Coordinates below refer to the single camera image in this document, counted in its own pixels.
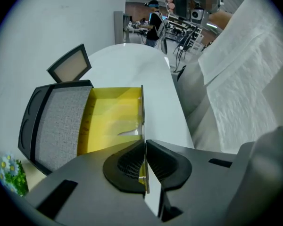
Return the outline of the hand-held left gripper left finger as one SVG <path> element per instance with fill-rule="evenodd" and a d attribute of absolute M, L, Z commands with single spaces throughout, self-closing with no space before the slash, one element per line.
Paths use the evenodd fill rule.
<path fill-rule="evenodd" d="M 38 226 L 159 226 L 138 181 L 142 140 L 87 153 L 49 174 L 27 196 Z"/>

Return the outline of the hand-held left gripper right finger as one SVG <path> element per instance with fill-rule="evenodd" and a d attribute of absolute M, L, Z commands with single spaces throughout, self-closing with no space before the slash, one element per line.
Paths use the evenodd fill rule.
<path fill-rule="evenodd" d="M 161 184 L 159 219 L 165 226 L 220 226 L 229 199 L 221 185 L 236 155 L 147 140 L 147 160 Z"/>

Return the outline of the yellow transparent plastic box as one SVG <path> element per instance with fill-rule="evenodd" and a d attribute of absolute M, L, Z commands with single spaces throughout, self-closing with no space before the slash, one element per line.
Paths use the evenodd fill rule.
<path fill-rule="evenodd" d="M 82 116 L 77 154 L 115 147 L 103 174 L 119 191 L 148 194 L 143 86 L 92 88 Z"/>

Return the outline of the person's right forearm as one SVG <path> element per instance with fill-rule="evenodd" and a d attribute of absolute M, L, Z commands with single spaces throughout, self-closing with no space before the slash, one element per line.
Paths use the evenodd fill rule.
<path fill-rule="evenodd" d="M 214 24 L 220 29 L 224 30 L 232 16 L 233 15 L 231 13 L 220 10 L 216 13 L 210 14 L 208 20 L 211 24 Z"/>

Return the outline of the grey fabric box lid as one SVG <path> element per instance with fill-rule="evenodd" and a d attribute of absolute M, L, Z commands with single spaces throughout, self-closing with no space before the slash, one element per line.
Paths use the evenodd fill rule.
<path fill-rule="evenodd" d="M 93 88 L 89 80 L 36 87 L 21 122 L 18 149 L 49 175 L 77 156 L 84 109 Z"/>

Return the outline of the person's right hand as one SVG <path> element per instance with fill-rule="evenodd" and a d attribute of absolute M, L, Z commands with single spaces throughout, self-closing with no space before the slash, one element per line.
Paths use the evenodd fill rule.
<path fill-rule="evenodd" d="M 174 3 L 174 0 L 165 0 L 165 3 L 166 3 L 167 10 L 168 10 L 170 13 L 173 13 L 174 10 L 175 10 L 175 3 Z"/>

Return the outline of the white shelving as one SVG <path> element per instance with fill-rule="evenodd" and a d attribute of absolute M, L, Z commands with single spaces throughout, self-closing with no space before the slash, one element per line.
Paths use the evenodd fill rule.
<path fill-rule="evenodd" d="M 203 45 L 201 44 L 203 39 L 201 27 L 196 27 L 192 23 L 184 21 L 172 14 L 168 14 L 167 20 L 167 39 L 180 43 L 185 37 L 188 37 L 189 32 L 195 30 L 186 45 L 191 48 L 191 53 L 193 54 L 197 54 L 203 49 Z"/>

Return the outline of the black chair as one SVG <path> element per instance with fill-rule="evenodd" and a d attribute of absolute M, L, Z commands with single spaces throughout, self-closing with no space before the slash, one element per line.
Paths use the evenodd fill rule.
<path fill-rule="evenodd" d="M 177 46 L 173 51 L 173 54 L 176 53 L 176 60 L 180 59 L 180 56 L 182 53 L 184 53 L 184 57 L 186 54 L 186 51 L 189 49 L 189 41 L 191 39 L 191 35 L 185 35 L 181 36 L 176 42 Z"/>

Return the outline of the grey cabinet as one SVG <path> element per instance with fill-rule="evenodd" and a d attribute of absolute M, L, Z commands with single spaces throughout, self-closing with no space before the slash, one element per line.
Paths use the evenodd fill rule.
<path fill-rule="evenodd" d="M 115 44 L 130 43 L 129 38 L 130 17 L 122 11 L 114 11 Z"/>

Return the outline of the potted artificial flowers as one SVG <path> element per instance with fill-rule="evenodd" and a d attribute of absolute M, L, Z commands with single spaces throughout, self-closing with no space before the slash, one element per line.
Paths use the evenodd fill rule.
<path fill-rule="evenodd" d="M 0 182 L 7 190 L 23 197 L 45 178 L 30 161 L 21 161 L 11 153 L 0 154 Z"/>

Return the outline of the person in white coat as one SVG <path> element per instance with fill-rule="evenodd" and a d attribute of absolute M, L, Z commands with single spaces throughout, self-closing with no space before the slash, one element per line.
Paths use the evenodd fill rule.
<path fill-rule="evenodd" d="M 283 126 L 283 17 L 271 0 L 244 0 L 178 79 L 198 150 L 236 154 Z"/>

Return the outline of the black picture frame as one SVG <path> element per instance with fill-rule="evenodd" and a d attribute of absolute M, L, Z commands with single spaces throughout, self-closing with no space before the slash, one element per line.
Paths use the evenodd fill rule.
<path fill-rule="evenodd" d="M 64 54 L 47 72 L 57 83 L 78 81 L 92 68 L 84 44 Z"/>

